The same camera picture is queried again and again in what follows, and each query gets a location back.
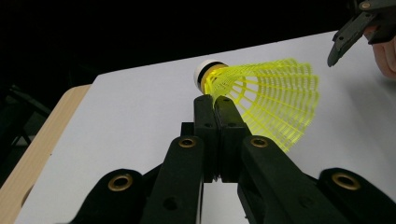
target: human hand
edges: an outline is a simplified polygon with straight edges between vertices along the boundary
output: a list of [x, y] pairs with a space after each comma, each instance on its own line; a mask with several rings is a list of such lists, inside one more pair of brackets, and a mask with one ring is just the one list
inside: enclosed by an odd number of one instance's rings
[[[364, 31], [366, 38], [375, 30], [369, 27]], [[396, 79], [396, 36], [389, 42], [373, 44], [375, 62], [385, 77]]]

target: black band on shuttlecock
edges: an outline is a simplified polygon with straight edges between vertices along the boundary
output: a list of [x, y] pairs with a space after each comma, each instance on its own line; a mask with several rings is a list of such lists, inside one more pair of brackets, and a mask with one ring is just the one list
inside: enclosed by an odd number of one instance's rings
[[209, 70], [209, 68], [215, 66], [216, 64], [225, 64], [225, 63], [213, 62], [213, 63], [209, 63], [209, 64], [205, 65], [205, 67], [203, 67], [201, 69], [201, 72], [198, 74], [197, 83], [199, 85], [201, 85], [202, 78], [204, 77], [204, 74], [206, 73], [206, 71]]

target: wooden table edge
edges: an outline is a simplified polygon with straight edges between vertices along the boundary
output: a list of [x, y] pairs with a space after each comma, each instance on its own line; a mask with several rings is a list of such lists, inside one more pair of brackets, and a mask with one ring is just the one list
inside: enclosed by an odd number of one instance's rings
[[0, 188], [0, 223], [15, 222], [64, 128], [90, 86], [74, 87], [64, 93], [3, 187]]

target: shuttlecock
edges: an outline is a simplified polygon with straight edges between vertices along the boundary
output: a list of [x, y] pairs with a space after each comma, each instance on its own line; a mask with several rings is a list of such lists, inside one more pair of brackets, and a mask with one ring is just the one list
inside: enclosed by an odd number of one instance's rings
[[285, 152], [303, 136], [318, 104], [318, 76], [292, 58], [229, 66], [206, 60], [194, 81], [214, 101], [233, 100], [252, 134], [271, 138]]

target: white table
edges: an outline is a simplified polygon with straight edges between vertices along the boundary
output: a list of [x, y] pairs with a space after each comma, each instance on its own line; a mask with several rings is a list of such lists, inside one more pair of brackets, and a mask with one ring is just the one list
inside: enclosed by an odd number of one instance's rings
[[[303, 172], [341, 167], [362, 175], [396, 200], [396, 83], [384, 78], [362, 38], [327, 66], [334, 33], [103, 74], [66, 126], [16, 223], [69, 222], [97, 181], [110, 171], [141, 174], [163, 162], [181, 122], [193, 121], [201, 93], [192, 74], [206, 59], [227, 64], [293, 57], [320, 76], [317, 115], [288, 155]], [[248, 223], [235, 184], [205, 184], [202, 223]]]

